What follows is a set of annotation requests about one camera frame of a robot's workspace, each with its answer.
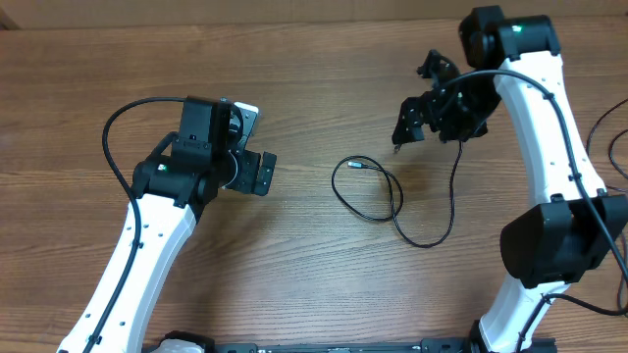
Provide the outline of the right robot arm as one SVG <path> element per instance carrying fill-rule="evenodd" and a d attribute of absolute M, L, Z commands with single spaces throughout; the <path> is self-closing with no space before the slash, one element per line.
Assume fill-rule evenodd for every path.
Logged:
<path fill-rule="evenodd" d="M 478 7 L 458 34 L 469 72 L 431 51 L 418 74 L 432 88 L 400 107 L 392 143 L 484 135 L 503 105 L 514 126 L 529 190 L 529 210 L 505 226 L 500 254 L 506 275 L 490 310 L 465 338 L 426 338 L 424 352 L 552 352 L 534 332 L 550 305 L 616 254 L 627 200 L 611 195 L 593 167 L 570 109 L 560 45 L 550 18 L 508 18 L 499 6 Z"/>

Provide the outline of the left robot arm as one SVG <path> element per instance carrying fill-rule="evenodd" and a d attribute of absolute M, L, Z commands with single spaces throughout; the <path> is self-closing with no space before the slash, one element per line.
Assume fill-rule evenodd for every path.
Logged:
<path fill-rule="evenodd" d="M 180 127 L 167 133 L 131 181 L 118 244 L 61 352 L 139 352 L 168 273 L 219 190 L 268 194 L 277 157 L 246 150 L 260 111 L 226 99 L 179 98 Z"/>

